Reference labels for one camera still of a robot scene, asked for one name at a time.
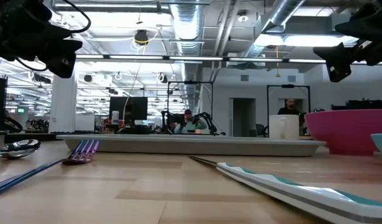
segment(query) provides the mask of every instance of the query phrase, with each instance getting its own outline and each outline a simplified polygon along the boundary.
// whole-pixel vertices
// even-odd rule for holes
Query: white cup
[[[270,139],[299,139],[298,115],[271,115],[269,117]]]

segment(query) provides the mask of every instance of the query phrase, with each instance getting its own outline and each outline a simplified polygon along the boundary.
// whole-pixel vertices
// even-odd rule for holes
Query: computer monitor
[[[128,99],[127,96],[114,96],[109,100],[109,119],[112,119],[112,111],[119,111],[119,119],[123,117],[123,107]],[[148,111],[148,97],[129,97],[125,109],[126,121],[146,120]]]

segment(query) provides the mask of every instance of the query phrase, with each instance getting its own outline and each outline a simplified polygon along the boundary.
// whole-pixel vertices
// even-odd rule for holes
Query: office chair
[[[256,130],[258,132],[258,136],[266,137],[266,135],[267,135],[267,133],[266,133],[267,127],[264,127],[264,125],[262,125],[262,124],[256,124]]]

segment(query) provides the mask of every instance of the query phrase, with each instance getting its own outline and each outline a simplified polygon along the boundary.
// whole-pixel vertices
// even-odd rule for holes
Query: table surface
[[[62,141],[17,161],[0,159],[0,180],[63,158]],[[382,156],[201,156],[331,187],[382,202]],[[0,195],[0,223],[325,223],[187,156],[99,153],[92,163],[54,166]]]

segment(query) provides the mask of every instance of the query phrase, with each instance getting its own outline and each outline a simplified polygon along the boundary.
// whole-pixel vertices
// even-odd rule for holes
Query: metal spoon
[[[24,156],[28,156],[38,149],[42,144],[35,139],[22,140],[8,144],[0,148],[0,158],[3,159],[19,159]]]

